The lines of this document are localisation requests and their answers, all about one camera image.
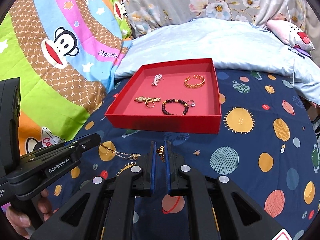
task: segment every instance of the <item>red lips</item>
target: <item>red lips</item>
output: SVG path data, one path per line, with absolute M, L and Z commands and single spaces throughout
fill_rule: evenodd
M 49 55 L 60 65 L 63 65 L 58 54 L 54 51 L 54 49 L 47 43 L 45 43 L 45 48 L 47 49 Z

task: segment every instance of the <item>black handle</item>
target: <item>black handle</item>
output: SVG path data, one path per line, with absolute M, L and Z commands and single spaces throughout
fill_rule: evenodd
M 43 221 L 31 199 L 22 201 L 14 198 L 10 201 L 10 204 L 15 210 L 26 214 L 30 218 L 31 224 L 35 230 L 43 224 Z

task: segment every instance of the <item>watch face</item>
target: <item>watch face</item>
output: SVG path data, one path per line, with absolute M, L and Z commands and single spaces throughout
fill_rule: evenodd
M 137 99 L 138 102 L 143 102 L 144 100 L 145 100 L 144 97 L 138 97 L 138 99 Z

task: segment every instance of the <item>navy blue bedsheet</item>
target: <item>navy blue bedsheet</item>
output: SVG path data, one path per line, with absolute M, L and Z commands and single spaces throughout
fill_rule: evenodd
M 222 103 L 218 135 L 114 128 L 103 117 L 126 79 L 108 94 L 77 136 L 97 132 L 102 142 L 111 141 L 116 150 L 140 154 L 148 153 L 152 140 L 158 146 L 170 140 L 173 150 L 204 175 L 228 175 L 297 240 L 314 219 L 320 203 L 320 157 L 307 112 L 291 84 L 281 76 L 217 70 L 217 77 Z M 77 169 L 49 187 L 54 209 L 83 182 L 99 175 L 111 178 L 134 165 L 113 155 L 103 159 L 98 147 L 87 151 Z M 166 195 L 160 158 L 156 165 L 155 194 L 136 198 L 132 239 L 189 239 L 187 200 Z

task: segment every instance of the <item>cartoon blanket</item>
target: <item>cartoon blanket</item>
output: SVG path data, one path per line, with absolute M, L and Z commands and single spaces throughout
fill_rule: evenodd
M 130 36 L 122 0 L 16 0 L 0 79 L 21 78 L 21 155 L 74 137 L 114 88 Z

